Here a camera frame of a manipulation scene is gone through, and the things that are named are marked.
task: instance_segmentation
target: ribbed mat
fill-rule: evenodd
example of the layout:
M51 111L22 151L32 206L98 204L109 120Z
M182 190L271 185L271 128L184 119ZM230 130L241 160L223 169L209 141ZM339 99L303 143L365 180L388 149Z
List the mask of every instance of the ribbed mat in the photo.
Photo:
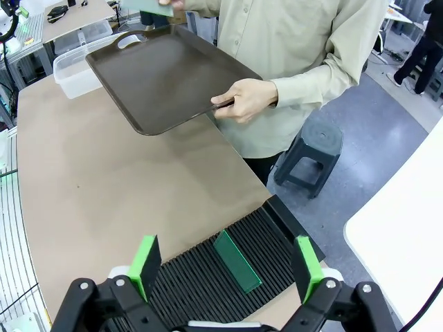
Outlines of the ribbed mat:
M287 237L307 234L279 198L226 231L263 284L244 294L213 247L215 234L161 266L150 304L169 329L190 320L242 321L294 283ZM323 260L316 244L314 250Z

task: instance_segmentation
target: metal rack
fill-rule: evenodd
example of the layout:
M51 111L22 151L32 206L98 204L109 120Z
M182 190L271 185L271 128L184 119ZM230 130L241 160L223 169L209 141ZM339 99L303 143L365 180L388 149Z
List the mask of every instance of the metal rack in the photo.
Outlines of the metal rack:
M0 311L37 283L37 277L26 238L21 211L18 173L2 174L17 169L17 128L10 131L6 168L0 171ZM0 316L7 322L27 313L35 313L45 331L51 326L42 292L37 286Z

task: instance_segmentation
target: person in black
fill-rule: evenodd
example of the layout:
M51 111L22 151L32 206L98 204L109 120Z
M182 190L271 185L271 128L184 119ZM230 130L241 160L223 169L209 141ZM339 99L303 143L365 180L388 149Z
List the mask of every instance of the person in black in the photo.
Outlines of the person in black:
M443 0L432 0L427 3L424 6L424 12L431 14L424 36L404 65L394 75L388 74L389 79L395 85L401 86L403 80L410 75L415 66L426 57L423 71L414 88L414 92L418 95L424 93L435 67L443 57Z

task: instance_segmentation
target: gray stool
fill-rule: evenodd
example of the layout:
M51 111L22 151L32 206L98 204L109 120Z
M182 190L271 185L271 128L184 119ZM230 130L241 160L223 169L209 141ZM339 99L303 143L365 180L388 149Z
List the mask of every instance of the gray stool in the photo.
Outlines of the gray stool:
M337 164L342 145L343 134L339 128L324 121L308 119L291 148L286 152L283 163L275 171L275 183L282 185L285 181L291 181L296 185L307 188L311 192L310 199L317 197L335 164ZM290 174L303 157L315 160L323 166L320 177L315 184L308 183Z

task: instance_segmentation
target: plastic tray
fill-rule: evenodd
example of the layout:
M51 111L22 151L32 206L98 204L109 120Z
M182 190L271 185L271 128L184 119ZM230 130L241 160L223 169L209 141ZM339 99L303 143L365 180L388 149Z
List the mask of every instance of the plastic tray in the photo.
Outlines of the plastic tray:
M147 40L119 48L125 36ZM86 57L133 128L158 135L213 106L211 97L241 79L261 79L251 69L180 26L133 31Z

